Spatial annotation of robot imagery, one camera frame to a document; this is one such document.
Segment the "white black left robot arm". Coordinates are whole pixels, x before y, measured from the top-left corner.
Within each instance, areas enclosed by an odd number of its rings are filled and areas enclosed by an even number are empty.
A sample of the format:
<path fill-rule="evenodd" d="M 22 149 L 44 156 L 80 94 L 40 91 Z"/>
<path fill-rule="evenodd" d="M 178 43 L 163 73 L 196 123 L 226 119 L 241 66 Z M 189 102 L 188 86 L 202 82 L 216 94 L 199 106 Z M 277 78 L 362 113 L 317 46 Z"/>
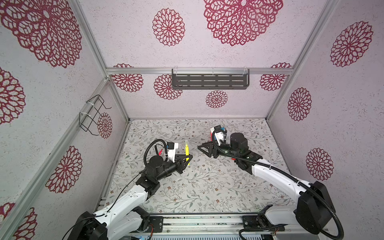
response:
<path fill-rule="evenodd" d="M 150 214 L 140 207 L 160 188 L 160 180 L 182 174 L 193 155 L 176 154 L 174 161 L 153 156 L 138 181 L 115 203 L 93 214 L 84 212 L 69 230 L 69 240 L 119 240 L 134 231 L 145 231 Z"/>

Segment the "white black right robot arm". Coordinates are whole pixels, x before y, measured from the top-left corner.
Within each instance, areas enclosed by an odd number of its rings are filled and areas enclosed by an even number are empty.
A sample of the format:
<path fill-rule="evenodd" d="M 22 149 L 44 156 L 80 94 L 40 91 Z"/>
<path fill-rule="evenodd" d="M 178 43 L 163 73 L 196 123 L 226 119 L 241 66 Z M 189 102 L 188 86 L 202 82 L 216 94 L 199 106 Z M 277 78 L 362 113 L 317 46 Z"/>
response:
<path fill-rule="evenodd" d="M 241 170 L 269 182 L 296 203 L 296 207 L 290 209 L 266 209 L 265 218 L 273 229 L 299 225 L 313 235 L 323 234 L 333 240 L 344 237 L 343 226 L 324 184 L 300 180 L 273 166 L 250 150 L 242 133 L 231 134 L 229 144 L 225 135 L 223 130 L 213 132 L 211 141 L 199 145 L 198 150 L 209 158 L 223 156 L 233 159 Z"/>

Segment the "yellow highlighter pen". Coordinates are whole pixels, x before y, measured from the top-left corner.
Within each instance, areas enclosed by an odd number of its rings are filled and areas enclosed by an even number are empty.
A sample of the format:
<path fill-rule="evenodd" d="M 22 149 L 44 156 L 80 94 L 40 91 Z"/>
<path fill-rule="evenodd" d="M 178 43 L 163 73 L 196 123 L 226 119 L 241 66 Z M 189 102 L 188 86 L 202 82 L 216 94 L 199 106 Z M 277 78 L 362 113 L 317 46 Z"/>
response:
<path fill-rule="evenodd" d="M 188 140 L 185 140 L 185 153 L 186 153 L 186 156 L 190 155 L 189 141 Z M 189 160 L 190 160 L 190 158 L 186 158 L 186 162 L 188 163 L 188 165 L 190 165 Z"/>

